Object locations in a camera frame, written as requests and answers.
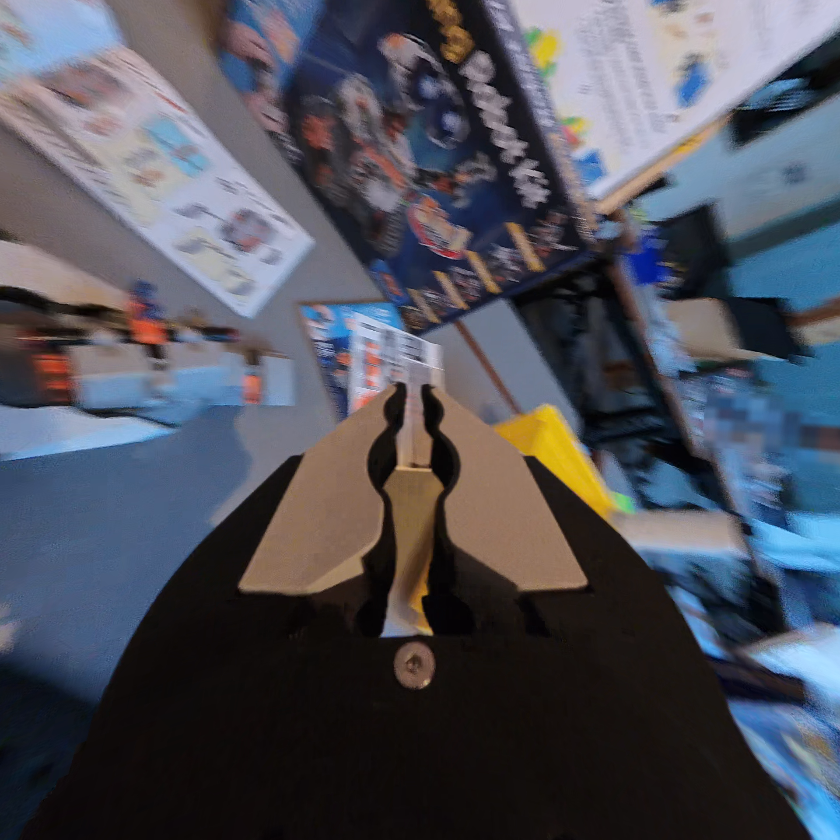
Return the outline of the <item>white printed board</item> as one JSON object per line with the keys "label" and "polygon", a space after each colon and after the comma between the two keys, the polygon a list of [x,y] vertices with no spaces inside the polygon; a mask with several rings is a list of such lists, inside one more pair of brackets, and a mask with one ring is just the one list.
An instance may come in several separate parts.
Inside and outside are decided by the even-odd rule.
{"label": "white printed board", "polygon": [[838,31],[838,1],[511,2],[600,201]]}

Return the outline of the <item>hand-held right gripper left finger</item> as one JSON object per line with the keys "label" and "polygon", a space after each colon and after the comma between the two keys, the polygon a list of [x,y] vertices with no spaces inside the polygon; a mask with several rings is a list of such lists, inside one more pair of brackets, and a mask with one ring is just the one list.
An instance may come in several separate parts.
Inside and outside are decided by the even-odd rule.
{"label": "hand-held right gripper left finger", "polygon": [[238,583],[244,595],[344,595],[362,635],[382,635],[396,577],[395,503],[406,386],[387,386],[310,447]]}

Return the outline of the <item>grey desk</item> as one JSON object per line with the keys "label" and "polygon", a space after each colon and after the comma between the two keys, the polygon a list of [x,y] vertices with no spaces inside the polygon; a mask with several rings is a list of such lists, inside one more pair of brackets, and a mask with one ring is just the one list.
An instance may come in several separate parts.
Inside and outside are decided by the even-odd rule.
{"label": "grey desk", "polygon": [[208,409],[138,444],[2,463],[2,838],[18,838],[67,771],[131,635],[175,570],[288,457],[332,429],[298,305],[382,299],[221,71],[226,3],[109,5],[129,45],[314,248],[256,318],[239,318],[5,129],[2,233],[115,286],[149,280],[168,314],[195,310],[290,357],[297,396],[291,407]]}

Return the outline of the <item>blue manual booklet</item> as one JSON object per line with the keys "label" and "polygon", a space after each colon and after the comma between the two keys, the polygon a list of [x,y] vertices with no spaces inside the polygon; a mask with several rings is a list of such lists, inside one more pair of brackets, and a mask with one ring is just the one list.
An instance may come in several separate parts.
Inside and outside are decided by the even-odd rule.
{"label": "blue manual booklet", "polygon": [[349,413],[351,334],[360,316],[389,327],[403,324],[395,306],[385,302],[304,303],[299,307],[302,325],[316,356],[322,383],[327,390],[337,420]]}

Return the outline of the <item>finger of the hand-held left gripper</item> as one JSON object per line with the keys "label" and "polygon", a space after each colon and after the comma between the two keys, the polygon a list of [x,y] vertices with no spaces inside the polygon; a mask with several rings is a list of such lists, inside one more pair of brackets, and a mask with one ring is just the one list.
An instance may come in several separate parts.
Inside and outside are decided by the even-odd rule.
{"label": "finger of the hand-held left gripper", "polygon": [[129,294],[32,245],[1,242],[2,290],[71,306],[127,310]]}
{"label": "finger of the hand-held left gripper", "polygon": [[72,407],[1,407],[1,460],[32,459],[133,445],[174,433],[132,416],[93,416]]}

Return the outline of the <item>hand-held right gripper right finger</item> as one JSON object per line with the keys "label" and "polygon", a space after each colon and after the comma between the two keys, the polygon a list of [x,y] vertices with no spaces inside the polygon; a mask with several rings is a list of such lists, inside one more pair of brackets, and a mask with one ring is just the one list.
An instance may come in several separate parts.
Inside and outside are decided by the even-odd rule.
{"label": "hand-held right gripper right finger", "polygon": [[437,387],[422,388],[441,486],[423,613],[433,632],[474,632],[534,595],[589,582],[525,458]]}

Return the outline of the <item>grey building block model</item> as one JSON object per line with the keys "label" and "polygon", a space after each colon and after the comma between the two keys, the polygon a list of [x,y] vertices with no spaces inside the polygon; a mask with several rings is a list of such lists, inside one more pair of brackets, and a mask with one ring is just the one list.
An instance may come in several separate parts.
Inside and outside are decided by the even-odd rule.
{"label": "grey building block model", "polygon": [[168,319],[139,280],[126,302],[58,301],[2,288],[2,401],[174,427],[209,407],[290,407],[293,362],[236,329]]}

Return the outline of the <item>grey orange sticker sheet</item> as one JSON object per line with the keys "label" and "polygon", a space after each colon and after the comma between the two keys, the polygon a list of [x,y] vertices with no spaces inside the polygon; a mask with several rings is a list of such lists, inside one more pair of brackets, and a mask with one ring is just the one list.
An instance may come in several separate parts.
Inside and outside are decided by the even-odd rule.
{"label": "grey orange sticker sheet", "polygon": [[357,318],[350,333],[349,413],[389,385],[445,386],[443,351],[389,324]]}

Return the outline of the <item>blue toy robot kit box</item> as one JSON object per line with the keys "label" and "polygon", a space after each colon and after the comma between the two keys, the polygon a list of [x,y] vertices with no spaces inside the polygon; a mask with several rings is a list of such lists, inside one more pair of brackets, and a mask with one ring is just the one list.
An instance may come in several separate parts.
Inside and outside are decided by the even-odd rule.
{"label": "blue toy robot kit box", "polygon": [[225,75],[409,332],[594,257],[593,214],[508,2],[225,6]]}

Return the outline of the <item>white instruction booklet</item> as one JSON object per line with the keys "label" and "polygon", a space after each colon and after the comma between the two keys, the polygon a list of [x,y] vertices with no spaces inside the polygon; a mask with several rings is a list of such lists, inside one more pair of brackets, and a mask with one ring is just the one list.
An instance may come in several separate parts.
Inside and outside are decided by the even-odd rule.
{"label": "white instruction booklet", "polygon": [[2,125],[253,319],[314,246],[104,2],[1,2]]}

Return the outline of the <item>yellow plastic bin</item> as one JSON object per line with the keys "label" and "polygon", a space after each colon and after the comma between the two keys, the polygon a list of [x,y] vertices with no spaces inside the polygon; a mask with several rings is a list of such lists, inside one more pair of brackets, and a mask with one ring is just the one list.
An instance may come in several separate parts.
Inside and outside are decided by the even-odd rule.
{"label": "yellow plastic bin", "polygon": [[555,406],[543,404],[493,427],[520,454],[536,458],[607,522],[619,513],[592,457]]}

